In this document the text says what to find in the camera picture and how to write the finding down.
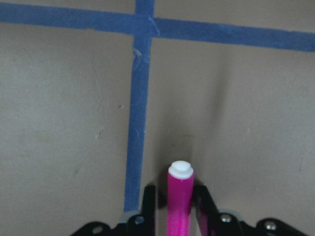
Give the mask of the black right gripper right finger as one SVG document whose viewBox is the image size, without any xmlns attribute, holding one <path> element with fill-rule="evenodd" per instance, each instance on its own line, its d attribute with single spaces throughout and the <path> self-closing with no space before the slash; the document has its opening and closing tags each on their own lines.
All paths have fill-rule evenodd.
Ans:
<svg viewBox="0 0 315 236">
<path fill-rule="evenodd" d="M 231 213 L 220 212 L 207 187 L 193 187 L 193 202 L 196 218 L 203 236 L 240 236 L 241 227 L 237 218 Z"/>
</svg>

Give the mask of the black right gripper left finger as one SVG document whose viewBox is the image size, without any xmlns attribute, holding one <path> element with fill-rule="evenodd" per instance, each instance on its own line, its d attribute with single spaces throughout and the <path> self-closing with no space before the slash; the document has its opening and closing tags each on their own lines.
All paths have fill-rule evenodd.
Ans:
<svg viewBox="0 0 315 236">
<path fill-rule="evenodd" d="M 138 214 L 129 218 L 126 226 L 128 236 L 154 236 L 156 214 L 156 187 L 148 185 L 143 192 L 142 207 Z"/>
</svg>

